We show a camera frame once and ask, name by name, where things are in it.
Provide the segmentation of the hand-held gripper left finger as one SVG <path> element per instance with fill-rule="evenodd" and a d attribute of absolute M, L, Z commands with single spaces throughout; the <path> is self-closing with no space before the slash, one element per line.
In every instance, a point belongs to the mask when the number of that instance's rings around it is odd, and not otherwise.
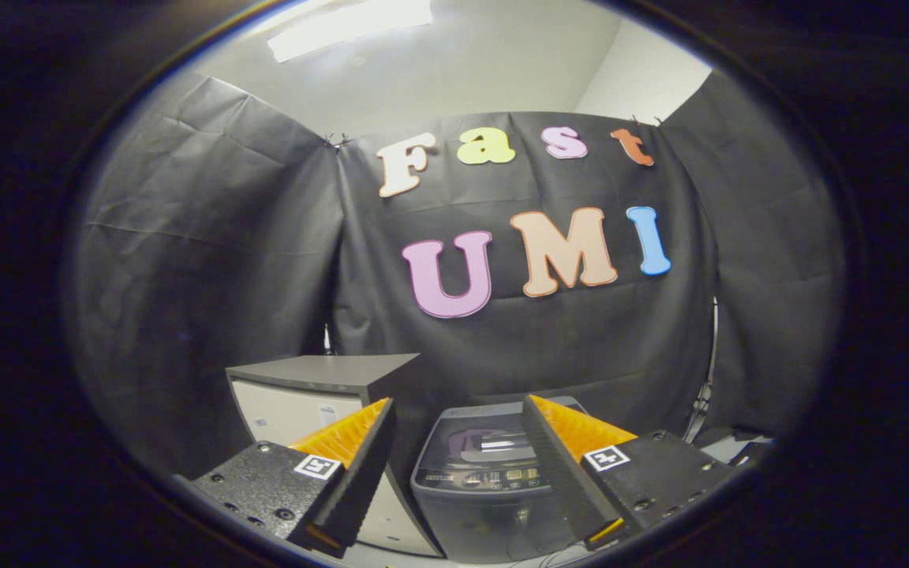
<path fill-rule="evenodd" d="M 232 525 L 341 558 L 356 543 L 389 461 L 395 402 L 383 397 L 299 441 L 257 441 L 180 489 Z"/>

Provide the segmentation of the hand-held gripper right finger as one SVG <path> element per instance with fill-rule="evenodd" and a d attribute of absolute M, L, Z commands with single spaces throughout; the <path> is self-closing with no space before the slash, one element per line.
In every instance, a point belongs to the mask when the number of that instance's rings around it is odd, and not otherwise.
<path fill-rule="evenodd" d="M 574 540 L 594 551 L 675 520 L 735 474 L 666 431 L 635 435 L 528 395 L 521 420 Z"/>

